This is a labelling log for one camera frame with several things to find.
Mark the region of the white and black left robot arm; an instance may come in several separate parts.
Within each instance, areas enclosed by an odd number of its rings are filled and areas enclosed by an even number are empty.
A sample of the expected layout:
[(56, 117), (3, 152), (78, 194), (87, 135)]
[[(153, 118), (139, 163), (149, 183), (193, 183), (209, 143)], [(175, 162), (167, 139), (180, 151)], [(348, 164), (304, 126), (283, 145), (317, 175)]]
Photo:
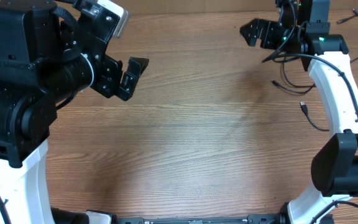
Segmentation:
[(129, 13), (107, 0), (0, 1), (0, 223), (116, 223), (115, 215), (50, 205), (50, 125), (82, 90), (129, 100), (149, 61), (106, 54)]

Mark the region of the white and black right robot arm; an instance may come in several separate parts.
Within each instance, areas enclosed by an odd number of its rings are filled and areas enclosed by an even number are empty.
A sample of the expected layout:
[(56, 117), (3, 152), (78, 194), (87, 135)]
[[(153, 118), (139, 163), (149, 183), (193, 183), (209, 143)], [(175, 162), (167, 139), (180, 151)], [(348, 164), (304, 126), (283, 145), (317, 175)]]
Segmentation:
[(311, 185), (275, 215), (249, 215), (248, 223), (332, 223), (332, 210), (358, 197), (358, 87), (349, 49), (330, 33), (329, 1), (277, 1), (278, 21), (254, 19), (240, 33), (268, 60), (301, 60), (318, 89), (329, 122), (329, 141), (311, 163)]

